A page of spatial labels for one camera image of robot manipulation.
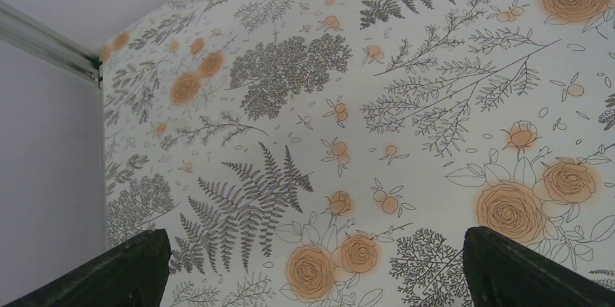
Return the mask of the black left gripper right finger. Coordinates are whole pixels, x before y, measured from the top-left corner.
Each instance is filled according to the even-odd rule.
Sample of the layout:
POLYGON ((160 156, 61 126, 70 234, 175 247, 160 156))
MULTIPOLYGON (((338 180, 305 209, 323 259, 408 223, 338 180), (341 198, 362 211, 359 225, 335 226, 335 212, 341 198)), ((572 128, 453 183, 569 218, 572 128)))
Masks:
POLYGON ((465 233, 463 273, 475 306, 614 305, 614 291, 486 226, 465 233))

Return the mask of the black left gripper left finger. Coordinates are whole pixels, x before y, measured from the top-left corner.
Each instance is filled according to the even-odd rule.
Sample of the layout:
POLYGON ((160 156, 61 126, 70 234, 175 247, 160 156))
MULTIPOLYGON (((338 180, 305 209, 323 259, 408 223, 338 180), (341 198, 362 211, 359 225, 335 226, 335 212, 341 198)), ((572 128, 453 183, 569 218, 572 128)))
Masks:
POLYGON ((146 230, 8 306, 159 306, 168 282, 170 241, 146 230))

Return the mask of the floral patterned table mat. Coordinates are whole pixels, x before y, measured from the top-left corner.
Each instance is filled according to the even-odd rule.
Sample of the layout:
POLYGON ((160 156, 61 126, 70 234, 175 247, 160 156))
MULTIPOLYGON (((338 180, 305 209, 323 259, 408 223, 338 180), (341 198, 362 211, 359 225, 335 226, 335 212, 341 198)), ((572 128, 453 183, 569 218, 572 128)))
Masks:
POLYGON ((170 0, 102 73, 164 306, 470 306, 474 226, 614 287, 614 0, 170 0))

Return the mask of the aluminium corner frame post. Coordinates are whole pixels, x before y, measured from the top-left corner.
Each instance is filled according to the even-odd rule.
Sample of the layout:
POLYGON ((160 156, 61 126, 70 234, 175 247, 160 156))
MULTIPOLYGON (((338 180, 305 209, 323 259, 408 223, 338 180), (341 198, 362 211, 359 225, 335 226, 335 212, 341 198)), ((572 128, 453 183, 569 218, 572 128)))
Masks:
POLYGON ((99 55, 5 2, 1 41, 102 88, 99 55))

